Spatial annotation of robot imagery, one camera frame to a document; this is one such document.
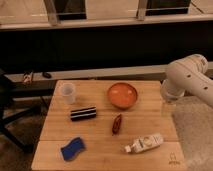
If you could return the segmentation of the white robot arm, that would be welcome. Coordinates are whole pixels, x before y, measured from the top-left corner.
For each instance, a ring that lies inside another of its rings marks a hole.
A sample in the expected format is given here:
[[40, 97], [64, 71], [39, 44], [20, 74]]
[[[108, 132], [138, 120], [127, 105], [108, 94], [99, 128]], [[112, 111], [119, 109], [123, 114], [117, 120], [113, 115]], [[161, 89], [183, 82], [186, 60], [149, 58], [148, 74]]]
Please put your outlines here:
[[162, 98], [174, 102], [189, 92], [213, 108], [213, 80], [205, 75], [207, 69], [208, 61], [200, 54], [169, 63], [160, 89]]

